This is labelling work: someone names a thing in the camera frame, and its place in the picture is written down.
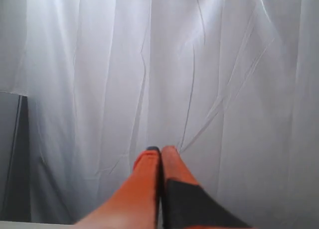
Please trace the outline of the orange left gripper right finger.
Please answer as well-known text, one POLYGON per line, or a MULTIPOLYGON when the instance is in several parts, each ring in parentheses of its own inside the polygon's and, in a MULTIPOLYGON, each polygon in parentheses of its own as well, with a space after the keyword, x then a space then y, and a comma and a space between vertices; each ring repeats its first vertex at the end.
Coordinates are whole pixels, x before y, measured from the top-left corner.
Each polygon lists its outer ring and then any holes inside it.
POLYGON ((174 146, 161 151, 165 229, 250 229, 201 187, 174 146))

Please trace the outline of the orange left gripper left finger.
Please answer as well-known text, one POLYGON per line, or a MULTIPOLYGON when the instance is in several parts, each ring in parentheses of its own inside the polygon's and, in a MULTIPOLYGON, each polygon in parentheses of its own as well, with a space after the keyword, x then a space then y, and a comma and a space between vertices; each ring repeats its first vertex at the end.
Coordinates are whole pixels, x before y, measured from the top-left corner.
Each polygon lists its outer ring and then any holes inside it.
POLYGON ((135 160, 122 186, 75 229, 156 229, 160 203, 160 150, 150 146, 135 160))

